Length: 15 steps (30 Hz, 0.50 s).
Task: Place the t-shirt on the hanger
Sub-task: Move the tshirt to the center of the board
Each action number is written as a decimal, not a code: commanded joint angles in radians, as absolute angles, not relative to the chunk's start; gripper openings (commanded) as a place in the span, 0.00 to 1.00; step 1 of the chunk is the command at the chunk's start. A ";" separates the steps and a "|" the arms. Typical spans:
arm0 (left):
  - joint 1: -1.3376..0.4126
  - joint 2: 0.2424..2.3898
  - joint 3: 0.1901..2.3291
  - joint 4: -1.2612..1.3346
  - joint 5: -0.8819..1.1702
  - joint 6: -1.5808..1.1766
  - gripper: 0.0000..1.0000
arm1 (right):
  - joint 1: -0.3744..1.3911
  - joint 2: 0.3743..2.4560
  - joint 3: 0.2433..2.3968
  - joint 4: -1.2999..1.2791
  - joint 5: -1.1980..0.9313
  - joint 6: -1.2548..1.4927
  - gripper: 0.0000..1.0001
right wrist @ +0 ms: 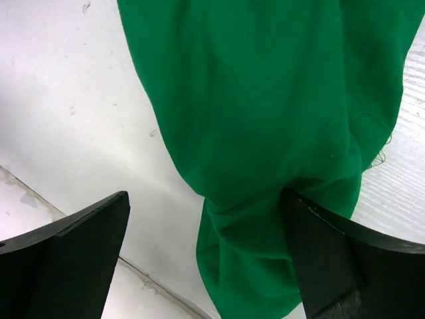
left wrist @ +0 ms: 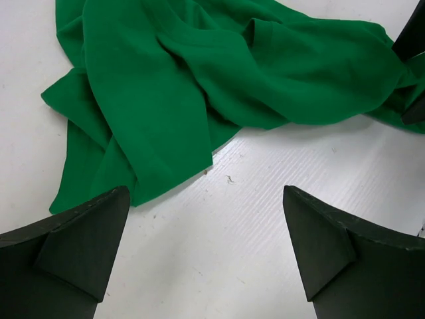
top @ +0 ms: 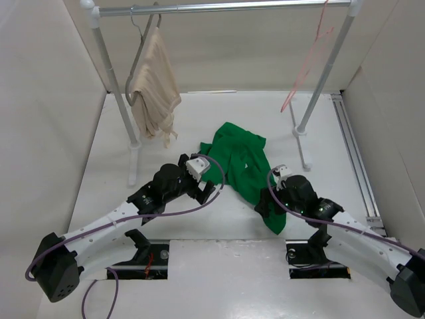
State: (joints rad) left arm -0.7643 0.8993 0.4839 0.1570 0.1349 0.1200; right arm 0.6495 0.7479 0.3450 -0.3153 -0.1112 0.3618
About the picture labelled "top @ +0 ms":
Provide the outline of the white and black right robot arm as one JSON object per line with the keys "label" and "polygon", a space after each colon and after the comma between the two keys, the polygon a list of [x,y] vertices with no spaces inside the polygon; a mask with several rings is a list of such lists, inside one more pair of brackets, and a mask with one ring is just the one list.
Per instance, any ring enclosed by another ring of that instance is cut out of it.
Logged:
{"label": "white and black right robot arm", "polygon": [[424,316],[424,249],[415,251],[374,232],[336,202],[318,197],[302,175],[280,176],[273,169],[255,210],[264,218],[290,215],[316,231],[307,254],[316,262],[336,262],[353,269],[387,292],[407,314]]}

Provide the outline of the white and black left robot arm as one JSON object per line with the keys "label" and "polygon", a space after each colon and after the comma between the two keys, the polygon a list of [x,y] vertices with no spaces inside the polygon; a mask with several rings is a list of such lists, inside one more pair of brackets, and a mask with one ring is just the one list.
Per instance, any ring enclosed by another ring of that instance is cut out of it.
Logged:
{"label": "white and black left robot arm", "polygon": [[165,217],[166,205],[188,195],[202,209],[219,195],[214,183],[199,187],[215,159],[201,154],[182,154],[178,163],[162,165],[153,179],[103,217],[64,235],[50,233],[40,242],[25,272],[50,302],[71,294],[87,276],[112,265],[142,263],[150,248],[141,228],[157,217]]}

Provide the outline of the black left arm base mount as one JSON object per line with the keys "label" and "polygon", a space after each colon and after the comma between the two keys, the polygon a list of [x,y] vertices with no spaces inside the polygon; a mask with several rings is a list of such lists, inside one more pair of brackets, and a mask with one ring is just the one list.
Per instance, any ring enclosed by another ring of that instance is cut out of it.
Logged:
{"label": "black left arm base mount", "polygon": [[133,232],[135,255],[128,261],[111,266],[120,280],[166,280],[168,277],[170,241],[153,240]]}

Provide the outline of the green t shirt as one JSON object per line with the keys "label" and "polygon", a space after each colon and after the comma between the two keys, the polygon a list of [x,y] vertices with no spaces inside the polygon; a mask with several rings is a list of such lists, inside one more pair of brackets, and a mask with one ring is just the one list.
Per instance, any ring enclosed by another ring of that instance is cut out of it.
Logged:
{"label": "green t shirt", "polygon": [[267,188],[266,178],[271,170],[264,153],[265,145],[266,138],[233,123],[224,123],[211,143],[200,143],[199,153],[217,161],[211,164],[202,180],[217,185],[225,175],[226,184],[249,204],[258,205],[261,190]]}

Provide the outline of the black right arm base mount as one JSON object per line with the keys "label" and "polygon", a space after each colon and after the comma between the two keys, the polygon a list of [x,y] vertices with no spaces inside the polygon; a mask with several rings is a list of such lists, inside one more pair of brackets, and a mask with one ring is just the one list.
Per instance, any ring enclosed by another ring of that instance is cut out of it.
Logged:
{"label": "black right arm base mount", "polygon": [[316,235],[310,239],[286,239],[290,279],[351,279],[350,270],[330,261],[320,244]]}

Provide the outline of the pink wire hanger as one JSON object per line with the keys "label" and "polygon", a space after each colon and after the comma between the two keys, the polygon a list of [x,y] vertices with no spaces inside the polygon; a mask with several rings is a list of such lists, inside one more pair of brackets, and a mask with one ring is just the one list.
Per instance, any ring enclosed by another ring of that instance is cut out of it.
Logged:
{"label": "pink wire hanger", "polygon": [[321,15],[317,25],[314,42],[302,64],[300,71],[297,74],[297,77],[294,81],[292,89],[290,90],[290,92],[288,93],[288,95],[286,96],[286,99],[284,100],[282,104],[282,107],[280,109],[281,113],[289,106],[290,102],[292,101],[292,98],[295,96],[300,86],[302,86],[303,83],[305,82],[311,69],[313,68],[314,64],[317,62],[319,56],[322,54],[327,42],[330,40],[330,37],[333,33],[334,27],[330,27],[325,31],[321,30],[321,25],[323,22],[327,5],[328,5],[328,1],[325,1],[323,4],[323,8],[321,10]]}

